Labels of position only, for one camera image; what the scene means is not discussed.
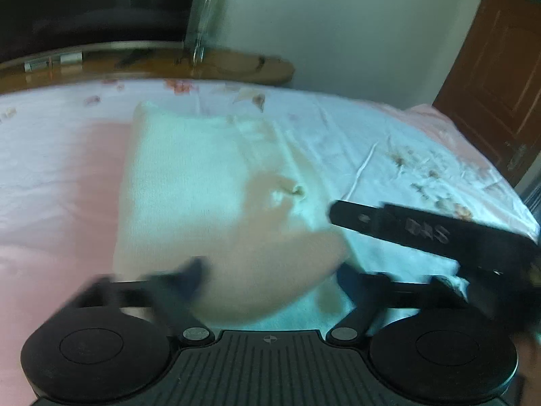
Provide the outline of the person's right hand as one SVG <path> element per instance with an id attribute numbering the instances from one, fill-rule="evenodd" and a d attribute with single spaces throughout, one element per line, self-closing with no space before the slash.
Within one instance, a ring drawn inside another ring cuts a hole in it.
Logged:
<path id="1" fill-rule="evenodd" d="M 540 386 L 541 345 L 539 333 L 520 333 L 512 338 L 518 354 L 519 374 L 532 386 Z"/>

